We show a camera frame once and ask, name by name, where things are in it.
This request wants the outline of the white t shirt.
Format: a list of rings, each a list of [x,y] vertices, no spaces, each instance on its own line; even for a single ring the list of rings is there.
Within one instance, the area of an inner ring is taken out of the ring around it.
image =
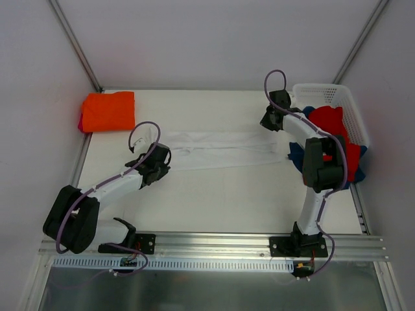
[[[169,147],[173,171],[247,167],[284,159],[278,136],[254,132],[164,132],[160,143]]]

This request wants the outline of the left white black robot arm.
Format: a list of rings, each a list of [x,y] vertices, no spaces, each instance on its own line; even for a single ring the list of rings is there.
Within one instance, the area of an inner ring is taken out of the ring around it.
[[[57,253],[79,254],[92,244],[101,253],[128,253],[135,247],[135,227],[115,217],[99,220],[104,208],[127,194],[163,178],[170,170],[169,147],[152,143],[147,153],[125,164],[126,171],[90,188],[63,187],[43,225],[43,233],[55,241]]]

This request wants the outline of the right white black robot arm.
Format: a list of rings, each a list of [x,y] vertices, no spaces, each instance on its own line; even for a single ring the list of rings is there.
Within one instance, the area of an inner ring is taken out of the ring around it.
[[[271,91],[266,96],[270,104],[260,125],[294,136],[303,150],[302,177],[307,187],[302,212],[290,235],[270,238],[271,255],[324,258],[327,248],[320,222],[327,197],[343,189],[347,182],[343,137],[321,130],[299,109],[291,108],[291,98],[286,90]]]

